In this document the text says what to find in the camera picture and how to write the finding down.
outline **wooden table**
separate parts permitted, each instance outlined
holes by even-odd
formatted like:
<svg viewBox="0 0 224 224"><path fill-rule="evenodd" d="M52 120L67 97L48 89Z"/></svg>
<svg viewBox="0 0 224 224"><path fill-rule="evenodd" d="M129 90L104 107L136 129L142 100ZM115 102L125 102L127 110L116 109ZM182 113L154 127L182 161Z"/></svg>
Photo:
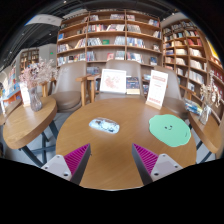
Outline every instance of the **wooden table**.
<svg viewBox="0 0 224 224"><path fill-rule="evenodd" d="M205 162L208 157L212 153L216 153L221 146L222 136L219 129L219 124L212 117L212 115L209 116L205 125L199 121L199 115L197 114L188 112L188 118L190 121L190 128L195 130L196 134L201 140L197 145L197 150L200 148L203 142L210 151L200 163Z"/></svg>
<svg viewBox="0 0 224 224"><path fill-rule="evenodd" d="M22 104L22 100L15 100L12 103L10 103L6 108L5 108L5 114L0 114L0 125L3 125L9 115L20 105Z"/></svg>
<svg viewBox="0 0 224 224"><path fill-rule="evenodd" d="M149 119L172 114L167 108L157 110L145 100L116 98L88 104L74 112L63 124L56 142L56 154L69 152L90 143L91 154L80 186L93 189L130 189L143 186L132 156L132 143L156 154L166 153L182 167L195 164L196 145L193 136L186 145L169 147L149 131ZM97 117L120 125L117 134L105 133L89 126Z"/></svg>
<svg viewBox="0 0 224 224"><path fill-rule="evenodd" d="M30 159L38 166L43 166L34 154L42 152L44 163L46 162L46 152L52 151L52 147L46 147L42 149L32 150L32 152L26 146L32 140L34 140L47 126L52 130L55 138L57 138L57 129L54 124L53 118L57 113L57 105L55 99L51 96L41 97L43 108L37 112L34 112L30 106L19 106L8 117L7 122L3 128L3 138L6 144L11 149L22 149Z"/></svg>

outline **small card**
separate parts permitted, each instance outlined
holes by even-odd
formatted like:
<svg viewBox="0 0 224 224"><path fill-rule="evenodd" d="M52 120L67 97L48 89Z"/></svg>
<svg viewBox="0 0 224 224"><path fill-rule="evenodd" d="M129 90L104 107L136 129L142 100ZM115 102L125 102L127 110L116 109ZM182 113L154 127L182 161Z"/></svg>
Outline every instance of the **small card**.
<svg viewBox="0 0 224 224"><path fill-rule="evenodd" d="M23 106L24 107L30 106L30 94L29 94L26 83L20 82L19 86L20 86L20 91L21 91L21 95L23 99Z"/></svg>
<svg viewBox="0 0 224 224"><path fill-rule="evenodd" d="M152 70L146 104L161 109L165 96L168 74Z"/></svg>

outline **wooden bookshelf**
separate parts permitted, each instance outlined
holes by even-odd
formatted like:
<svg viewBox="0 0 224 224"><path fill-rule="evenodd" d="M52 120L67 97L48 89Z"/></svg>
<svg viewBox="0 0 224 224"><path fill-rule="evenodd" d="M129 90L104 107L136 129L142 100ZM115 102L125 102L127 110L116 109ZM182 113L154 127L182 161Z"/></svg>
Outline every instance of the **wooden bookshelf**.
<svg viewBox="0 0 224 224"><path fill-rule="evenodd" d="M124 14L124 19L110 19L111 14ZM90 21L91 15L97 15L99 20ZM127 15L134 15L135 21L128 20ZM153 26L149 24L149 20L156 20L159 26ZM100 70L105 68L107 62L107 54L114 53L116 55L117 51L124 51L125 58L127 60L127 53L137 53L142 55L142 59L144 63L141 64L141 72L142 77L144 74L151 74L151 70L154 68L153 65L150 64L150 58L156 57L157 64L163 65L163 55L162 55L162 29L160 25L159 17L154 17L152 15L146 15L141 12L133 11L133 10L119 10L119 11L90 11L88 13L76 16L74 18L63 20L61 26L67 27L61 29L58 32L58 36L60 34L64 34L64 38L57 41L57 48L60 49L60 45L69 44L72 49L57 53L57 68L60 68L58 64L59 58L67 57L67 56L75 56L76 54L86 53L89 51L93 51L95 54L95 61L87 61L88 67L99 67ZM111 25L111 24L123 24L123 31L98 31L98 32L88 32L88 27L90 25ZM141 33L128 31L128 25L137 25L139 26ZM154 32L161 32L161 38L154 37ZM125 38L124 45L115 45L115 39L117 36L122 36ZM144 42L145 48L139 46L130 46L127 43L127 37L141 39ZM85 38L85 46L80 48L75 48L78 41L80 39ZM101 43L103 40L109 40L109 44L105 45L94 45L87 46L89 38L99 38ZM159 50L155 51L153 49L153 44L157 44L159 46Z"/></svg>
<svg viewBox="0 0 224 224"><path fill-rule="evenodd" d="M22 72L28 65L38 62L39 49L23 51L20 54L20 71Z"/></svg>
<svg viewBox="0 0 224 224"><path fill-rule="evenodd" d="M223 112L224 112L224 70L221 66L221 62L217 59L214 58L212 56L212 52L210 50L210 47L208 45L208 42L206 40L205 34L199 29L197 28L195 25L191 26L191 27L187 27L184 26L183 24L185 23L189 23L191 22L189 19L183 19L183 20L178 20L175 21L174 23L171 23L169 25L167 25L166 27L163 27L163 66L171 66L173 68L173 70L177 73L177 68L180 68L183 70L183 76L182 75L178 75L177 76L180 78L180 91L181 91L181 95L182 97L186 97L187 98L187 90L184 89L188 88L188 83L193 84L195 87L194 92L196 93L196 95L192 95L192 99L194 102L198 103L200 106L202 106L203 101L201 100L201 96L200 96L200 87L201 87L201 82L199 82L198 80L193 79L192 77L190 78L190 72L196 72L199 75L201 75L204 79L204 84L207 85L209 83L209 72L211 70L215 71L215 74L218 73L218 76L214 76L214 83L215 85L219 88L219 90L221 90L223 92L223 96L222 96L222 100L220 102L220 106L218 108L215 107L215 105L213 105L212 107L212 115L214 116L214 118L216 119L216 121L218 123L220 123L220 121L222 120L222 116L223 116ZM179 29L178 30L174 30L173 26L179 25ZM185 31L193 31L197 33L196 36L188 36L187 32ZM176 33L182 33L183 37L180 38L174 38L173 34ZM198 44L198 40L201 41L202 46L200 46ZM201 56L195 56L191 54L191 49L194 50L199 50L201 52ZM185 49L186 50L186 55L177 55L176 54L176 50L177 49ZM174 54L173 55L166 55L166 51L168 50L173 50ZM166 63L165 62L165 57L172 57L174 59L174 63ZM186 65L182 65L182 64L177 64L176 63L176 58L183 58L185 60ZM202 65L202 69L198 68L198 67L194 67L191 65L190 60L194 60L197 62L200 62Z"/></svg>

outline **bookcase shelf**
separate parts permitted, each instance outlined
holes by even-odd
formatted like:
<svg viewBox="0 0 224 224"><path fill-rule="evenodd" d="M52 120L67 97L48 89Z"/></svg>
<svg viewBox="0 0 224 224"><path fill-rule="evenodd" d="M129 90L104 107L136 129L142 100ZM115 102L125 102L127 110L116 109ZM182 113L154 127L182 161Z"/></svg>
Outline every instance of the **bookcase shelf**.
<svg viewBox="0 0 224 224"><path fill-rule="evenodd" d="M76 39L82 39L82 38L85 38L86 37L86 34L78 34L78 35L74 35L74 36L71 36L71 37L67 37L63 40L59 40L58 41L58 45L60 44L63 44L63 43L66 43L68 41L71 41L71 40L76 40Z"/></svg>
<svg viewBox="0 0 224 224"><path fill-rule="evenodd" d="M39 62L39 49L23 51L20 54L20 72L23 73L24 69L33 63Z"/></svg>
<svg viewBox="0 0 224 224"><path fill-rule="evenodd" d="M207 85L210 81L210 71L211 70L214 70L218 73L218 77L217 76L214 76L214 83L215 85L218 87L219 91L221 92L224 92L224 70L223 68L220 66L220 61L218 61L217 63L215 63L214 61L216 59L214 59L214 61L212 61L212 51L209 47L209 44L207 42L207 39L206 39L206 36L205 34L199 29L197 28L196 26L191 26L191 27L183 27L182 28L179 28L178 31L174 31L172 29L172 26L175 25L175 24L182 24L183 25L183 22L186 22L186 23L191 23L191 21L189 19L184 19L184 20L178 20L178 21L175 21L174 23L171 23L169 25L166 25L166 27L163 27L163 32L165 30L171 30L171 32L169 32L169 35L164 35L164 39L163 39L163 51L166 52L166 50L169 50L169 49L173 49L173 52L174 54L173 55L166 55L166 54L163 54L163 57L164 57L164 60L165 61L165 57L172 57L174 59L174 63L171 64L171 63L163 63L164 64L164 67L166 65L169 65L173 67L174 71L176 72L177 74L177 68L178 69L181 69L183 73L183 76L180 75L180 71L178 71L179 74L177 74L178 77L180 77L180 82L181 84L179 85L180 86L180 91L181 91L181 95L183 97L187 97L187 90L184 89L185 88L188 88L189 85L188 84L193 84L194 85L194 92L196 93L196 95L192 95L192 99L193 101L195 101L196 103L198 103L199 105L202 106L202 103L203 101L200 99L200 87L201 87L201 83L192 79L192 74L196 74L196 76L198 76L198 74L204 79L204 84ZM198 34L196 36L188 36L186 35L186 31L185 30L188 30L189 32L190 31L194 31L194 34ZM165 41L165 37L169 36L173 36L174 33L179 33L181 32L183 34L183 37L181 38L173 38L171 40L168 40L168 41ZM176 44L176 41L181 41L183 44L185 43L185 45L181 46ZM174 44L174 46L172 47L168 47L166 48L166 46L168 45L168 43L171 43L171 42L174 42L172 44ZM176 49L185 49L186 52L187 52L187 55L178 55L176 54ZM197 50L200 51L201 56L194 56L191 54L192 50L191 49L194 49L194 51L196 51L196 54L197 53ZM186 65L182 65L182 64L177 64L176 62L176 58L183 58L185 60L185 63ZM196 67L193 67L192 65L195 64L195 62L191 62L190 60L194 60L196 62L199 62L201 63L203 69L198 69ZM222 95L222 99L221 99L222 103L220 103L220 106L218 108L215 107L215 105L212 106L212 114L214 116L214 118L220 123L221 119L223 118L223 112L224 112L224 94Z"/></svg>
<svg viewBox="0 0 224 224"><path fill-rule="evenodd" d="M73 26L69 26L69 27L66 27L66 28L64 28L64 29L61 29L61 30L59 31L59 34L60 34L60 33L64 33L64 32L68 32L68 31L73 30L73 29L83 28L84 26L87 26L87 22L85 22L85 23L80 23L80 24L75 24L75 25L73 25Z"/></svg>
<svg viewBox="0 0 224 224"><path fill-rule="evenodd" d="M118 19L110 19L111 14L123 14L124 19L119 19L120 17L117 17ZM90 21L91 20L90 18L93 15L96 15L95 17L92 17L94 21ZM129 20L129 17L127 17L127 15L134 15L135 21ZM150 19L157 21L155 22L155 26L149 24ZM88 32L89 26L93 26L93 28L96 28L94 25L98 25L98 24L105 25L105 27L103 26L103 29L106 29L106 27L112 24L117 24L117 25L123 24L124 31L116 31L116 30L105 31L104 30L104 31ZM62 27L67 26L67 27L61 29L58 32L58 35L64 34L64 38L62 40L57 41L58 47L59 45L64 44L64 45L69 45L67 49L70 49L70 48L73 48L73 49L57 53L57 61L59 58L62 58L62 57L67 58L68 56L70 56L71 58L72 56L75 56L77 54L85 53L86 55L87 52L93 52L95 55L95 61L87 61L88 67L99 67L99 69L102 70L103 68L105 68L108 54L114 55L113 57L115 59L116 53L118 51L123 51L124 60L127 60L127 53L139 54L141 55L141 58L144 61L144 63L140 63L142 77L144 74L151 74L151 70L154 68L153 65L150 65L150 60L152 57L157 59L158 65L162 66L163 64L162 29L161 29L159 17L156 17L156 16L154 17L152 15L147 15L141 12L126 10L126 9L119 10L119 11L94 10L94 11L84 13L80 16L76 16L68 20L63 20L61 23L61 26ZM135 30L135 27L138 26L141 30L141 33L137 32L138 28L136 29L136 32L128 31L128 29L130 30L130 26L132 26L131 30ZM125 45L117 45L117 44L114 45L116 37L119 37L119 36L122 36L125 38ZM144 42L145 48L141 48L137 46L129 46L127 43L127 37L141 39ZM74 49L75 46L78 43L80 43L79 40L84 38L85 38L85 47ZM89 38L99 38L102 43L103 41L105 42L107 41L108 44L88 46L87 44L88 44ZM154 50L153 47L155 47L155 45L158 45L160 51Z"/></svg>

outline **display stand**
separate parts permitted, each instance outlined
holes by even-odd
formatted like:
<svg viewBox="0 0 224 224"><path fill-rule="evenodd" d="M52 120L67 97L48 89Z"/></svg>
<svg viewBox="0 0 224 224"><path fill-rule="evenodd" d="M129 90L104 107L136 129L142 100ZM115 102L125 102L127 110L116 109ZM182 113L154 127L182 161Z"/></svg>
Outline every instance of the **display stand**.
<svg viewBox="0 0 224 224"><path fill-rule="evenodd" d="M152 70L146 104L160 110L167 86L168 74Z"/></svg>

